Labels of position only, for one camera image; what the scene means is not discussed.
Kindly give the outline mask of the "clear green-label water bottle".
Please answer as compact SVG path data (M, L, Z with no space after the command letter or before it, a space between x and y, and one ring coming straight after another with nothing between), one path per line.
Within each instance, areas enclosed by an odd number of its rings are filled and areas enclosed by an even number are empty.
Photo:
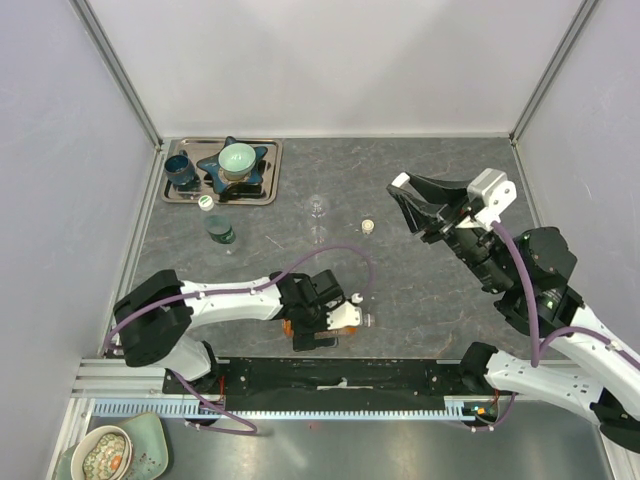
M224 254L233 254L239 242L230 219L219 211L210 195L201 195L197 204L201 212L203 227L210 239Z

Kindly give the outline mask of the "orange drink bottle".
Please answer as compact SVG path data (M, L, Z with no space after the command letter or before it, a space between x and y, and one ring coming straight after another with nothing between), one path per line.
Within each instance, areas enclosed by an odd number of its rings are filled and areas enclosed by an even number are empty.
M337 330L318 332L314 334L316 339L320 338L336 338L341 336L355 335L359 329L370 328L375 325L375 319L371 314L365 314L362 322L358 326L347 326ZM294 331L291 322L287 319L282 321L282 328L286 338L292 339Z

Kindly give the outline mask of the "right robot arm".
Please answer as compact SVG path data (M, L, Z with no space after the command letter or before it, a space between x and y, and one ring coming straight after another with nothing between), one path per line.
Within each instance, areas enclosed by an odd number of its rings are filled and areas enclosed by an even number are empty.
M639 355L617 337L569 284L576 256L556 227L512 236L502 213L516 200L505 172L487 168L470 181L400 173L386 187L410 232L443 241L497 296L494 306L531 343L529 359L475 342L458 368L467 392L523 394L594 424L609 441L639 450Z

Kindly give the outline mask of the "white ribbed bottle cap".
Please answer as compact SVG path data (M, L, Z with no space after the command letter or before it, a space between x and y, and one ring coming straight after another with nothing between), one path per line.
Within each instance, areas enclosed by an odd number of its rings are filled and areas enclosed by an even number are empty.
M374 228L375 228L375 223L371 219L364 219L361 222L361 232L364 235L370 235L374 231Z

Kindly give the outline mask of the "small clear empty bottle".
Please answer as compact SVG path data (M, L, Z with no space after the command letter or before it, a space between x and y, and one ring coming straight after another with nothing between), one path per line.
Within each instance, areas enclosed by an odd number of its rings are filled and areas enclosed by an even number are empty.
M328 200L319 194L314 194L307 200L306 211L313 244L322 244L326 240L328 206Z

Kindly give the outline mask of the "steel tray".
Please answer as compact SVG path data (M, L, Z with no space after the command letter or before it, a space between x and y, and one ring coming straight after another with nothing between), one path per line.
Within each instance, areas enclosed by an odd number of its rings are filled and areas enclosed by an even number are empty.
M163 186L160 190L161 198L167 203L188 204L195 203L201 195L210 195L215 202L227 205L265 206L272 203L277 195L279 175L282 160L282 142L275 139L247 139L236 138L254 147L263 146L268 149L265 158L258 165L262 176L260 185L237 183L230 186L221 195L212 188L209 175L196 167L196 162L203 158L217 154L223 147L227 137L186 137L171 142L167 157L177 154L180 150L188 153L200 177L200 186L195 189L175 189L168 181L163 171Z

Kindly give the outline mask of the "pale green bowl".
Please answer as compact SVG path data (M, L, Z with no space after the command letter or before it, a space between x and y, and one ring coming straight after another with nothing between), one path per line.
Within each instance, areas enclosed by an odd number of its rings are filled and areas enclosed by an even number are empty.
M256 162L255 150L245 143L233 143L224 147L218 156L218 163L228 180L245 177Z

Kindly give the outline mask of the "blue star-shaped dish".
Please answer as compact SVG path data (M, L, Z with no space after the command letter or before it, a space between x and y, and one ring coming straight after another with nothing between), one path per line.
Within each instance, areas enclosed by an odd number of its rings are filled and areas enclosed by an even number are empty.
M235 137L228 136L224 141L224 145L222 149L233 143L245 143L245 142L241 142L237 140ZM230 186L237 183L249 183L249 184L256 184L256 185L260 185L262 183L262 176L259 173L258 165L265 158L268 152L268 149L263 146L258 146L258 147L254 147L252 145L250 146L255 150L256 162L253 169L245 177L239 180L228 180L224 176L223 171L220 169L220 166L218 163L218 156L222 149L217 154L203 158L196 162L196 167L204 171L207 175L211 177L212 188L216 194L221 195Z

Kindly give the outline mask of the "green square plate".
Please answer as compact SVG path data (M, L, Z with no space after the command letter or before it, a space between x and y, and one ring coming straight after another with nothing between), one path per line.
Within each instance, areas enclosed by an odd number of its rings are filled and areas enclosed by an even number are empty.
M168 470L170 455L164 428L155 413L143 413L120 424L94 428L82 440L59 456L51 479L84 478L83 461L97 441L107 433L123 436L129 452L122 459L113 479L159 479Z

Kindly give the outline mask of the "dark blue cup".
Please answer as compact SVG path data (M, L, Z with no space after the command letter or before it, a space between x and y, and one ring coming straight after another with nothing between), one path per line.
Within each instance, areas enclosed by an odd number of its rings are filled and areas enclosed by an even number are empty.
M185 150L165 160L164 173L175 189L195 189L200 186L200 177Z

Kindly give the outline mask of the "patterned ceramic bowl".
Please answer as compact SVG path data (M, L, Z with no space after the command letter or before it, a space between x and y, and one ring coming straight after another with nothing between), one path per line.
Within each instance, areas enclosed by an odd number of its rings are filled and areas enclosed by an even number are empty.
M89 432L71 458L71 478L123 479L133 459L133 442L120 427L106 425Z

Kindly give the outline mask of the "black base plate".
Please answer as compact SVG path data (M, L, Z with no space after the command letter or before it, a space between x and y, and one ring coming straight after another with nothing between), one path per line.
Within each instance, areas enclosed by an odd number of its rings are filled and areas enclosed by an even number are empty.
M436 407L446 396L494 396L454 363L429 359L230 357L191 383L230 410L258 407Z

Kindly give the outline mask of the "right aluminium frame post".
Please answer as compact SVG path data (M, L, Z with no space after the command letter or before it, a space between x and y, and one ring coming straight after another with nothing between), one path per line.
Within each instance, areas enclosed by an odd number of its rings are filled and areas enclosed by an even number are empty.
M520 138L544 101L599 4L599 0L582 0L579 3L576 13L573 15L509 134L512 146L516 146L519 143Z

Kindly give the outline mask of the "aluminium frame post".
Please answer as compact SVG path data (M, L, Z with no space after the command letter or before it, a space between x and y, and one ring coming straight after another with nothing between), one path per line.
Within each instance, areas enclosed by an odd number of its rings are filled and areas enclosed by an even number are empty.
M582 0L579 3L576 13L573 15L509 134L512 146L516 146L519 143L520 138L544 101L599 4L599 0Z
M87 0L70 0L69 3L83 24L118 88L124 95L146 137L152 145L159 150L163 145L162 135L154 125L150 114L127 74L91 2Z

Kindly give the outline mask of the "left aluminium frame post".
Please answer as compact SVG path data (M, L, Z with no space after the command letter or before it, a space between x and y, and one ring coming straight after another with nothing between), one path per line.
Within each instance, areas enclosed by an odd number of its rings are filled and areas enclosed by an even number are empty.
M152 145L159 150L163 145L162 135L154 125L150 114L127 74L91 2L87 0L70 0L69 3L83 24L118 88L124 95L146 137Z

